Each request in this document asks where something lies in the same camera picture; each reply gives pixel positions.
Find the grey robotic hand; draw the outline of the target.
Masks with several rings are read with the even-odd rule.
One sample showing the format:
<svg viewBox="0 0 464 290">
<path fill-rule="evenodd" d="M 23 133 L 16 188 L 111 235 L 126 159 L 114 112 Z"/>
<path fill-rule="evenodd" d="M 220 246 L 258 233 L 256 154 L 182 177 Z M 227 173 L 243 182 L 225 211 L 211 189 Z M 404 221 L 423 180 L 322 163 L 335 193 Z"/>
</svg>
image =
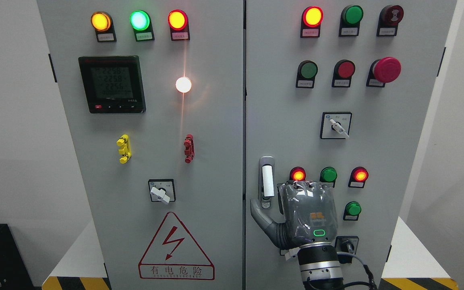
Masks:
<svg viewBox="0 0 464 290">
<path fill-rule="evenodd" d="M 331 242 L 338 235 L 338 216 L 334 189 L 312 181 L 282 184 L 284 223 L 277 223 L 262 212 L 259 201 L 251 199 L 251 215 L 280 250 L 289 250 L 315 242 Z"/>
</svg>

